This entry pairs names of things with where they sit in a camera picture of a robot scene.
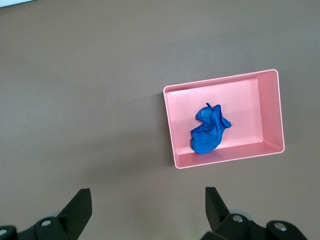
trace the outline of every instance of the blue glove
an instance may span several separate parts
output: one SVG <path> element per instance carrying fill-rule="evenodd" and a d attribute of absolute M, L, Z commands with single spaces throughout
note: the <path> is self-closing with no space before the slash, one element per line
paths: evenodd
<path fill-rule="evenodd" d="M 203 124 L 191 130 L 191 148 L 197 154 L 214 150 L 221 143 L 225 129 L 231 127 L 231 123 L 222 116 L 219 104 L 214 108 L 209 103 L 206 104 L 207 107 L 195 115 L 195 118 Z"/>

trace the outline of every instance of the silver screw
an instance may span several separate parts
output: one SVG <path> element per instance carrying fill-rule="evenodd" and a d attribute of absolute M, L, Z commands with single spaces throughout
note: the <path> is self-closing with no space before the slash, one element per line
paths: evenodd
<path fill-rule="evenodd" d="M 284 224 L 282 224 L 281 222 L 275 222 L 274 223 L 274 227 L 282 232 L 287 231 L 287 228 Z"/>
<path fill-rule="evenodd" d="M 234 215 L 232 219 L 237 223 L 242 223 L 244 221 L 243 218 L 239 215 Z"/>
<path fill-rule="evenodd" d="M 1 229 L 0 230 L 0 236 L 6 234 L 7 232 L 8 232 L 7 229 Z"/>
<path fill-rule="evenodd" d="M 51 220 L 45 220 L 41 223 L 42 227 L 48 226 L 51 223 Z"/>

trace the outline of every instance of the gray table surface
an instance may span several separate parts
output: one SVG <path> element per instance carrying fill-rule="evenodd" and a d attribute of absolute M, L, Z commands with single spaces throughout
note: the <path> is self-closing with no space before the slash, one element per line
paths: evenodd
<path fill-rule="evenodd" d="M 277 69 L 286 150 L 174 167 L 167 85 Z M 0 225 L 80 188 L 80 240 L 198 240 L 205 187 L 320 239 L 320 1 L 38 0 L 0 9 Z"/>

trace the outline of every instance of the pink plastic bin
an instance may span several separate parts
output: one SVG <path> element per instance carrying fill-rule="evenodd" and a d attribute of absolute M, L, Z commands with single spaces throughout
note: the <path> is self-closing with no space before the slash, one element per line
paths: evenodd
<path fill-rule="evenodd" d="M 163 90 L 174 164 L 178 169 L 280 154 L 285 150 L 279 74 L 275 69 L 166 86 Z M 221 105 L 232 124 L 206 154 L 191 149 L 197 112 Z"/>

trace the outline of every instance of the crumpled blue fabric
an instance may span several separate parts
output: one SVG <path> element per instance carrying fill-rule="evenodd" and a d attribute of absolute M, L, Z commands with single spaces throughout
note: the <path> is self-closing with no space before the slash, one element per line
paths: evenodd
<path fill-rule="evenodd" d="M 231 123 L 223 117 L 219 104 L 215 107 L 206 104 L 207 107 L 195 115 L 203 123 L 191 130 L 191 148 L 198 154 L 214 150 L 221 143 L 225 129 L 231 127 Z"/>

